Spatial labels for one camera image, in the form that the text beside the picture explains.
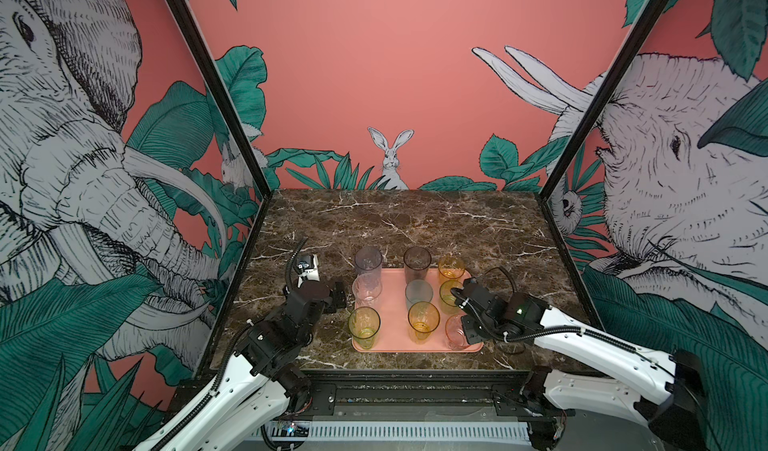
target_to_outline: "elephant eye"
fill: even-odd
[[[24,17],[18,13],[13,15],[13,22],[16,24],[16,29],[18,29],[18,32],[22,35],[22,39],[24,39],[24,42],[26,42],[27,46],[29,46],[34,41],[34,33],[32,32],[32,28],[30,28],[29,25],[24,22]]]
[[[672,138],[670,148],[672,148],[672,152],[674,152],[674,157],[677,158],[677,160],[680,160],[680,136]]]

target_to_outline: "pink tray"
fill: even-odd
[[[462,279],[470,277],[465,272]],[[426,281],[432,284],[432,304],[440,311],[440,325],[429,339],[423,344],[414,343],[409,332],[408,310],[406,308],[406,274],[402,268],[382,269],[382,293],[370,305],[381,317],[382,324],[376,334],[373,348],[364,350],[352,340],[352,345],[361,353],[476,353],[482,349],[483,343],[472,344],[470,347],[454,351],[448,349],[446,337],[446,321],[452,315],[445,314],[440,309],[440,286],[438,284],[437,268],[430,268]]]

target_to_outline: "elephant ear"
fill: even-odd
[[[26,1],[48,27],[94,110],[113,129],[122,129],[141,62],[141,41],[125,0]]]

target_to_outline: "clear cup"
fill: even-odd
[[[429,302],[434,295],[432,284],[422,279],[413,280],[406,286],[406,307],[411,309],[411,306],[421,301]]]
[[[466,316],[466,314],[455,314],[449,317],[446,321],[446,338],[448,339],[448,349],[453,351],[461,351],[469,347],[469,343],[467,343],[467,337],[464,335],[462,316]]]
[[[365,246],[355,254],[355,271],[360,274],[376,274],[379,279],[382,275],[384,258],[378,247]]]
[[[444,283],[447,280],[458,280],[464,276],[466,271],[466,264],[461,257],[453,254],[448,254],[440,258],[437,263],[437,269],[440,272],[440,283]]]
[[[451,279],[440,285],[440,311],[445,314],[456,314],[460,310],[456,303],[456,296],[451,294],[451,289],[454,287],[464,289],[464,284]]]
[[[352,294],[363,306],[369,306],[382,293],[382,280],[375,273],[360,274],[352,283]]]
[[[376,334],[381,328],[382,320],[379,313],[372,307],[359,307],[352,311],[347,326],[352,333],[352,339],[364,350],[373,348]]]
[[[432,254],[425,247],[413,246],[402,255],[403,267],[406,272],[406,283],[417,279],[424,279],[432,264]]]
[[[432,303],[419,301],[408,310],[408,323],[411,325],[411,340],[423,344],[440,325],[440,311]]]

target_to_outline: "brown marble surface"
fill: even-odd
[[[378,246],[385,267],[401,267],[405,250],[419,245],[430,250],[433,266],[443,254],[459,254],[473,276],[505,266],[520,291],[588,322],[532,194],[280,190],[215,345],[214,369],[237,328],[283,302],[285,262],[302,233],[310,238],[304,251],[318,255],[321,277],[341,277],[350,293],[356,276],[352,259],[360,247]],[[482,282],[508,297],[509,285],[500,272],[489,273]],[[346,310],[322,317],[314,341],[299,356],[301,367],[528,370],[545,365],[564,371],[588,369],[532,344],[516,355],[510,353],[522,350],[519,345],[490,342],[476,353],[359,353],[346,329],[346,318],[354,306],[353,299],[349,301]]]

